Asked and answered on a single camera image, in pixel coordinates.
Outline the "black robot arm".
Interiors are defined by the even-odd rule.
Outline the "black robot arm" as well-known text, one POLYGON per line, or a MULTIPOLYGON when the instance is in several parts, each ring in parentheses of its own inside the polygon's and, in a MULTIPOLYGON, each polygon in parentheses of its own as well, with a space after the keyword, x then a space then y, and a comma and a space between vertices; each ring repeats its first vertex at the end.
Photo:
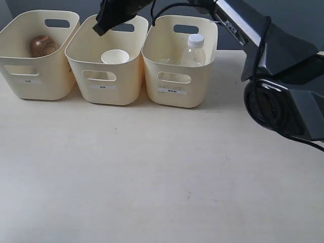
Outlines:
POLYGON ((242 45, 244 103, 259 125, 295 141, 323 140, 323 55, 243 1, 187 1, 242 45))

